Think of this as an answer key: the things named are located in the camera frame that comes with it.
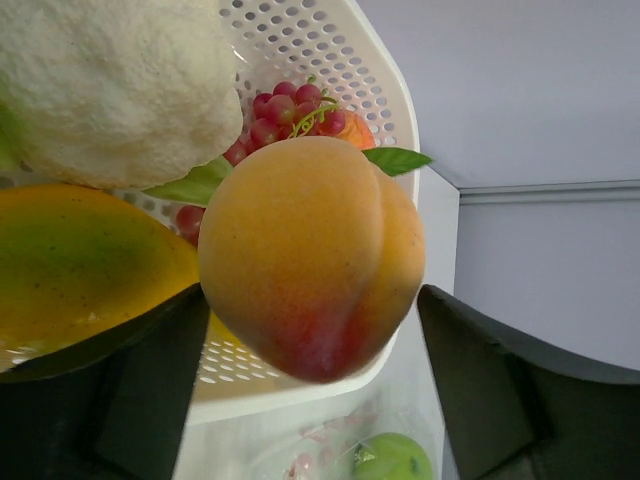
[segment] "grape stem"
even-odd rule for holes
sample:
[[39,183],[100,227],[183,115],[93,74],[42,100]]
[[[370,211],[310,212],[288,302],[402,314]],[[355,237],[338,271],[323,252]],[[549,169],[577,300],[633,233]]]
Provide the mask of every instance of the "grape stem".
[[303,137],[313,128],[313,124],[315,120],[322,123],[324,122],[324,114],[327,112],[334,112],[338,110],[339,107],[336,103],[331,103],[330,105],[324,105],[320,108],[317,108],[313,112],[305,115],[300,119],[300,121],[293,127],[293,132],[289,134],[287,138],[295,138],[295,137]]

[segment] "white cauliflower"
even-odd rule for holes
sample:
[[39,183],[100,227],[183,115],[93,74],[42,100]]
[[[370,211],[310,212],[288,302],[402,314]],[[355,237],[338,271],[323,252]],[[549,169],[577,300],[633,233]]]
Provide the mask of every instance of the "white cauliflower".
[[0,0],[10,150],[57,180],[141,189],[222,154],[242,113],[217,3]]

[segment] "perforated basket wall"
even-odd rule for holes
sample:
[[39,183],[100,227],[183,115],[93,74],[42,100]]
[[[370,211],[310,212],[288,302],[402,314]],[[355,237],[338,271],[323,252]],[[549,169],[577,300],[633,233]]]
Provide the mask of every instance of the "perforated basket wall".
[[[417,150],[411,100],[395,63],[351,0],[221,0],[219,15],[239,62],[237,91],[245,118],[257,93],[283,79],[310,75],[343,106],[360,113],[376,143]],[[0,173],[0,188],[50,180],[27,172]],[[398,179],[417,201],[418,173]],[[133,191],[112,192],[177,231],[177,205]],[[251,353],[212,318],[188,423],[203,423],[344,393],[382,368],[395,337],[368,367],[331,385],[283,375]]]

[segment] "apple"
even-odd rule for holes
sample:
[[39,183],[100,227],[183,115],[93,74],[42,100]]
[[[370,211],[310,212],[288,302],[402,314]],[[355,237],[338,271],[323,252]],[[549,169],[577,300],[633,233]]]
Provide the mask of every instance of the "apple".
[[400,433],[383,433],[358,445],[354,480],[433,480],[422,447]]

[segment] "yellow fruit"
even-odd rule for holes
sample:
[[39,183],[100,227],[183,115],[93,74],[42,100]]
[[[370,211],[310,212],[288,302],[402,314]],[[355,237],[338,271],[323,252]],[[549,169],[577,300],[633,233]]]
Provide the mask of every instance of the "yellow fruit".
[[197,254],[189,243],[97,190],[0,190],[0,218],[5,362],[4,350],[26,357],[51,352],[135,318],[198,282]]
[[357,147],[301,137],[251,154],[214,194],[199,238],[218,317],[262,359],[328,382],[387,343],[422,281],[423,229]]

